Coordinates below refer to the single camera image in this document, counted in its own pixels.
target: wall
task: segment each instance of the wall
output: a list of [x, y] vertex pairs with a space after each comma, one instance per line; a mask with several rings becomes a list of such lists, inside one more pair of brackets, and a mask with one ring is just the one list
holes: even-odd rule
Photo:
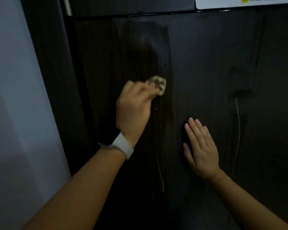
[[0, 229], [19, 229], [70, 178], [20, 0], [0, 0]]

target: forearm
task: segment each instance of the forearm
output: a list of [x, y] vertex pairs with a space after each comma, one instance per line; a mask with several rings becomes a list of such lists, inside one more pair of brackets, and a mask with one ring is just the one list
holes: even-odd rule
[[93, 229], [126, 156], [99, 150], [24, 229]]
[[240, 186], [233, 182], [223, 171], [210, 180], [231, 214], [246, 229], [288, 229], [288, 224], [259, 203]]

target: dark wooden panel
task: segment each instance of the dark wooden panel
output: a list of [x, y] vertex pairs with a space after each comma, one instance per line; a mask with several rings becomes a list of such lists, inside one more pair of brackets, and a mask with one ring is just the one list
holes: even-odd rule
[[71, 174], [96, 151], [74, 73], [59, 0], [21, 0]]
[[195, 0], [70, 0], [74, 17], [194, 10]]
[[244, 80], [233, 83], [229, 77], [235, 67], [255, 67], [260, 19], [256, 11], [231, 11], [75, 23], [97, 133], [114, 126], [115, 101], [128, 79], [160, 75], [168, 81], [165, 96], [153, 103], [134, 155], [111, 189], [99, 227], [112, 225], [107, 220], [114, 216], [117, 226], [134, 228], [133, 222], [119, 220], [131, 215], [145, 226], [226, 228], [226, 208], [183, 157], [182, 127], [190, 116], [207, 125], [221, 167], [231, 170], [226, 142], [235, 109], [229, 97], [243, 88]]
[[288, 8], [267, 10], [257, 68], [253, 98], [238, 99], [236, 180], [288, 222]]

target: label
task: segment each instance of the label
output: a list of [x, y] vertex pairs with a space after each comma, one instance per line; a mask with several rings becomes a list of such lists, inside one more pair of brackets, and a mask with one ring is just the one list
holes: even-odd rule
[[197, 9], [288, 4], [288, 0], [195, 0]]

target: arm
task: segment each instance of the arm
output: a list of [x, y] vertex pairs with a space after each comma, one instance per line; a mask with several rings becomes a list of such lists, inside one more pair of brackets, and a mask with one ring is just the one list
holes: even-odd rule
[[[116, 127], [133, 147], [159, 92], [154, 84], [142, 82], [129, 81], [123, 88], [117, 101]], [[23, 229], [93, 229], [125, 159], [117, 149], [100, 149]]]
[[209, 182], [239, 223], [247, 229], [255, 230], [288, 229], [287, 223], [250, 196], [219, 168], [218, 151], [207, 127], [192, 118], [184, 127], [193, 150], [192, 156], [188, 145], [183, 143], [189, 165], [197, 175]]

